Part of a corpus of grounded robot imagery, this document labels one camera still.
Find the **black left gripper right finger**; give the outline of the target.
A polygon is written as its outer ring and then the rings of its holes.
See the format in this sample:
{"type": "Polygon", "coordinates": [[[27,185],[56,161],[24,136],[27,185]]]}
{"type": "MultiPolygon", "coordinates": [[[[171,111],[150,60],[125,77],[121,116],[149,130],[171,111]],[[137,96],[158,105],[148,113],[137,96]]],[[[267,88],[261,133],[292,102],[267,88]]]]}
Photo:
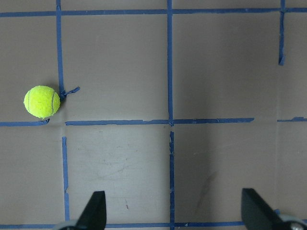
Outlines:
{"type": "Polygon", "coordinates": [[[241,218],[247,230],[287,230],[288,223],[252,188],[241,193],[241,218]]]}

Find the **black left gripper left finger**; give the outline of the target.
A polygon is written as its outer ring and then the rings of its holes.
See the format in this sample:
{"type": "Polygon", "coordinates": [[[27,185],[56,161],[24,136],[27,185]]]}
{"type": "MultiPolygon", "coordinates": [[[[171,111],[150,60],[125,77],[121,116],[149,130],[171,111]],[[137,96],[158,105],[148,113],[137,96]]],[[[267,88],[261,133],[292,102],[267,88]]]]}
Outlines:
{"type": "Polygon", "coordinates": [[[106,196],[104,191],[93,192],[75,224],[78,230],[104,230],[106,227],[106,196]]]}

